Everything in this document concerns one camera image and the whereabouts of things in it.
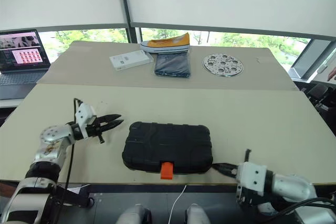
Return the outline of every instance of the window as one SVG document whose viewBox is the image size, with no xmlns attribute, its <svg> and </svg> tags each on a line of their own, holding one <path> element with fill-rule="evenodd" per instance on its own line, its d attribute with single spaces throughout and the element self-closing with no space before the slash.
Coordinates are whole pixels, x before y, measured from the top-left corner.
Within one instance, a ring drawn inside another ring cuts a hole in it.
<svg viewBox="0 0 336 224">
<path fill-rule="evenodd" d="M 141 28 L 141 31 L 143 40 L 166 39 L 189 32 L 190 44 L 192 46 L 267 47 L 286 71 L 289 70 L 310 41 L 310 39 L 306 38 L 218 33 L 213 31 L 184 31 L 156 28 Z"/>
<path fill-rule="evenodd" d="M 39 33 L 39 35 L 50 62 L 54 62 L 74 40 L 128 42 L 126 30 L 123 28 L 47 31 Z"/>
</svg>

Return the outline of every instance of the perforated metal disc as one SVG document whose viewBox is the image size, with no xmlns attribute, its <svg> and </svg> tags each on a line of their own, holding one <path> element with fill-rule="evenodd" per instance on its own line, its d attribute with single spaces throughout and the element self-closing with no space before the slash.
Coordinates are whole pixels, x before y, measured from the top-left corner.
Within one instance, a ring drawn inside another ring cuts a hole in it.
<svg viewBox="0 0 336 224">
<path fill-rule="evenodd" d="M 203 66 L 218 76 L 231 77 L 240 74 L 243 63 L 234 56 L 227 54 L 211 54 L 203 59 Z"/>
</svg>

